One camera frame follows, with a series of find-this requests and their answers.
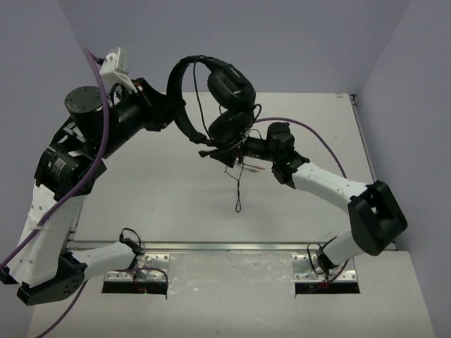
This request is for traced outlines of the black headphones with cable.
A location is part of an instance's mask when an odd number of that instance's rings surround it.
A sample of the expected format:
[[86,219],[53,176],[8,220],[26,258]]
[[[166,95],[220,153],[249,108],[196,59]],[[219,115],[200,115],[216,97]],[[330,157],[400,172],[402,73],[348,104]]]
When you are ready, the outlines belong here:
[[189,65],[196,69],[201,63],[209,70],[207,89],[219,108],[218,117],[205,126],[202,133],[191,123],[186,103],[178,108],[174,122],[178,129],[194,144],[203,144],[210,149],[200,151],[202,158],[210,157],[221,162],[226,168],[233,168],[241,160],[238,148],[249,136],[249,131],[257,119],[254,112],[261,105],[256,102],[257,93],[252,83],[231,63],[205,55],[182,58],[173,67],[166,86],[166,94],[183,100],[183,78]]

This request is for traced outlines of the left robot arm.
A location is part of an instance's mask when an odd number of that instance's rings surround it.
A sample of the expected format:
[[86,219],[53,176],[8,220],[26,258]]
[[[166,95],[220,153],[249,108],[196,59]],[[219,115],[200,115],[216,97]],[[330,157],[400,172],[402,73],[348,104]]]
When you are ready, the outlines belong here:
[[95,86],[65,97],[69,118],[40,156],[18,252],[1,264],[1,281],[17,284],[28,306],[65,300],[93,277],[130,269],[143,254],[126,237],[84,252],[67,247],[85,199],[106,171],[104,160],[140,130],[163,130],[185,105],[180,94],[162,94],[142,78],[134,84],[137,91],[116,104]]

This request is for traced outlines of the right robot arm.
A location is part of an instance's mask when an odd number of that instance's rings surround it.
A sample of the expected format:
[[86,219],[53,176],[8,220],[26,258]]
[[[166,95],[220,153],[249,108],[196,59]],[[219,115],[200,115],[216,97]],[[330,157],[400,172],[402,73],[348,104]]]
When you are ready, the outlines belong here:
[[348,215],[350,230],[316,252],[325,275],[361,254],[378,256],[407,229],[407,219],[388,184],[356,182],[319,167],[296,151],[287,123],[270,124],[265,139],[249,137],[231,152],[239,161],[250,157],[270,162],[280,184],[313,194]]

